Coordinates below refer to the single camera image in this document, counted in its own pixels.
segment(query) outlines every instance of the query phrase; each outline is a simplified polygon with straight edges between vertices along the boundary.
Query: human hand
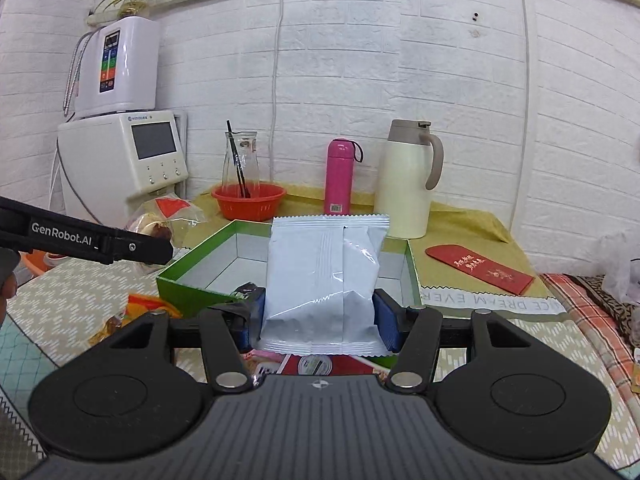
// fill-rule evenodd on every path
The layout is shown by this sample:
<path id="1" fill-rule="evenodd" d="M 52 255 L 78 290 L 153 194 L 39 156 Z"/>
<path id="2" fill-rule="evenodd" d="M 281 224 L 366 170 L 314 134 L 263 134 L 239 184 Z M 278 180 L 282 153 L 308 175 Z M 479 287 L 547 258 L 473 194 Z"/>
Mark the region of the human hand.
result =
<path id="1" fill-rule="evenodd" d="M 15 281 L 15 276 L 12 274 L 2 284 L 2 288 L 0 288 L 0 326 L 4 321 L 4 316 L 6 316 L 6 300 L 14 297 L 17 291 L 18 282 Z"/>

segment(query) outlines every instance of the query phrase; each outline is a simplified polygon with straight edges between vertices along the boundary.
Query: open cardboard box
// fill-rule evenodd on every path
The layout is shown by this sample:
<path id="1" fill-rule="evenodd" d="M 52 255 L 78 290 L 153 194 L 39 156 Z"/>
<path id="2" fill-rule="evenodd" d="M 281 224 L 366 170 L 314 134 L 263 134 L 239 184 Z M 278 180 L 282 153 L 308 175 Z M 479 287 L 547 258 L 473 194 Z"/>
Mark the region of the open cardboard box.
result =
<path id="1" fill-rule="evenodd" d="M 246 282 L 266 286 L 270 235 L 270 224 L 232 221 L 158 275 L 160 297 L 192 317 L 206 306 L 234 301 L 231 293 Z M 406 240 L 385 238 L 376 288 L 402 306 L 420 304 Z"/>

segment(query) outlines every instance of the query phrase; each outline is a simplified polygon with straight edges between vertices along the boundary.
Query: pink bottle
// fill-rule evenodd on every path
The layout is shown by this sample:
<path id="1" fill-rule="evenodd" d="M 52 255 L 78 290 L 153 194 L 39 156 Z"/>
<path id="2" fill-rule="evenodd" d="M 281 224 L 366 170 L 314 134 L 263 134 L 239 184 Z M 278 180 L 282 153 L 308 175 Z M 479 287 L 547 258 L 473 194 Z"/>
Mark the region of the pink bottle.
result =
<path id="1" fill-rule="evenodd" d="M 360 158 L 356 158 L 356 146 Z M 357 142 L 334 139 L 326 152 L 326 181 L 324 183 L 324 214 L 348 215 L 351 211 L 353 161 L 362 162 L 364 154 Z"/>

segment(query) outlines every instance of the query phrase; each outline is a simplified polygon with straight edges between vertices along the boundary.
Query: white machine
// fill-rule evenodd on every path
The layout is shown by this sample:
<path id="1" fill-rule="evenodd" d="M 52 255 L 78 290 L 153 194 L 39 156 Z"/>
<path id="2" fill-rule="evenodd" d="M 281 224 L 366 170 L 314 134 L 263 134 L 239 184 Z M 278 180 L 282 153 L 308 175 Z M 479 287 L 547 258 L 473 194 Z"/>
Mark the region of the white machine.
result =
<path id="1" fill-rule="evenodd" d="M 159 24 L 139 16 L 93 34 L 81 50 L 76 119 L 153 110 L 159 45 Z"/>
<path id="2" fill-rule="evenodd" d="M 66 214 L 123 228 L 155 196 L 187 179 L 180 147 L 186 114 L 176 129 L 174 111 L 110 114 L 58 127 Z"/>

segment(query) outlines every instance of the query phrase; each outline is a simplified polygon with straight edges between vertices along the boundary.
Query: glass bottle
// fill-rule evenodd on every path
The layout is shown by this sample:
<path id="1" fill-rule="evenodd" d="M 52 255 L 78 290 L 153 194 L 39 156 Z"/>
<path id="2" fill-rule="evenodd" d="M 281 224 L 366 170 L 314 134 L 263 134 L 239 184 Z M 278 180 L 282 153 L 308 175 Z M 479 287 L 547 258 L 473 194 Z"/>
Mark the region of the glass bottle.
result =
<path id="1" fill-rule="evenodd" d="M 260 196 L 260 171 L 255 142 L 258 132 L 226 133 L 222 194 L 235 198 Z"/>

